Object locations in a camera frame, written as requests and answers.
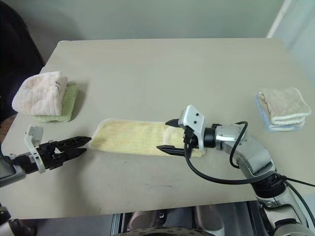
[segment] yellow towel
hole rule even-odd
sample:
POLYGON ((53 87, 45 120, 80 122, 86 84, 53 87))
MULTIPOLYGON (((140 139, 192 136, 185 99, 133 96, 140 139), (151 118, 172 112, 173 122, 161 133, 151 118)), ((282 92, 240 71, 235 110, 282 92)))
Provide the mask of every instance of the yellow towel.
MULTIPOLYGON (((137 155, 171 156, 157 149, 160 145, 183 148, 182 128, 163 122, 106 119, 92 136, 89 147, 96 150, 137 155)), ((192 156, 202 156, 204 151, 194 149, 192 156)))

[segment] light blue towel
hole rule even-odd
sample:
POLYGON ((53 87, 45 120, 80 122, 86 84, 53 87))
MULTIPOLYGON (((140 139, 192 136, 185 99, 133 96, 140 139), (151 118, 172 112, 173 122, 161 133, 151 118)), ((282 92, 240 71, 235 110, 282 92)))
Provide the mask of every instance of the light blue towel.
POLYGON ((275 125, 272 124, 271 121, 269 120, 267 114, 265 113, 265 111, 263 110, 259 100, 258 100, 258 95, 255 96, 256 98, 256 104, 257 107, 261 113, 261 116, 265 122, 265 129, 268 132, 277 132, 277 131, 295 131, 295 130, 299 130, 302 127, 301 126, 296 126, 294 124, 286 124, 286 125, 275 125))

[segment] white pipe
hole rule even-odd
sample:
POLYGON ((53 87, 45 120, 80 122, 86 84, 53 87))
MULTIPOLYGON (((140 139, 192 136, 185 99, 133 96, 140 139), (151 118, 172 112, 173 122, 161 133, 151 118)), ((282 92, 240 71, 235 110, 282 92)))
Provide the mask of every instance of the white pipe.
POLYGON ((278 26, 280 25, 282 18, 285 16, 291 2, 292 2, 292 0, 284 0, 282 7, 280 8, 272 26, 269 29, 269 32, 267 34, 267 38, 271 38, 274 35, 278 26))

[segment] table surface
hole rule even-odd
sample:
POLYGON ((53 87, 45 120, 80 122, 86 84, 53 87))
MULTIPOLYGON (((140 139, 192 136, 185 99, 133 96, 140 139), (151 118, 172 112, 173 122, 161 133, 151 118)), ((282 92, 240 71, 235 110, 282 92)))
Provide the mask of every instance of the table surface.
MULTIPOLYGON (((248 131, 271 153, 278 171, 315 182, 315 116, 295 132, 268 133, 256 107, 258 88, 298 88, 315 108, 315 90, 276 39, 130 39, 60 42, 41 72, 60 70, 80 89, 73 120, 39 123, 18 114, 4 154, 26 152, 29 123, 44 126, 42 142, 92 136, 107 118, 167 121, 189 104, 211 123, 249 122, 248 131)), ((215 149, 193 163, 221 178, 244 178, 215 149)), ((315 189, 295 185, 308 195, 315 189)), ((89 149, 44 174, 0 190, 2 205, 18 218, 131 212, 254 200, 250 185, 211 183, 183 157, 112 154, 89 149)))

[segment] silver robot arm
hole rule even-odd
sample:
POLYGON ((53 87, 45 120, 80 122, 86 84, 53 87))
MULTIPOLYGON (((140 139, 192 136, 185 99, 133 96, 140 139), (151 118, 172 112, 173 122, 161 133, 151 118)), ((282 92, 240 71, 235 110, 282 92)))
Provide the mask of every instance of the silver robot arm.
MULTIPOLYGON (((193 148, 217 148, 228 154, 233 152, 233 159, 243 175, 255 191, 260 203, 260 214, 269 235, 274 236, 315 236, 308 228, 308 222, 300 206, 295 200, 286 182, 276 172, 276 167, 268 150, 247 132, 243 132, 244 125, 233 124, 222 126, 214 124, 211 128, 205 127, 204 116, 192 105, 189 105, 179 119, 170 120, 167 125, 185 129, 184 143, 189 148, 175 148, 173 146, 158 146, 164 152, 186 157, 189 167, 194 167, 189 161, 193 148)), ((218 182, 218 179, 209 177, 209 181, 218 182)), ((237 180, 221 182, 237 184, 237 180)))

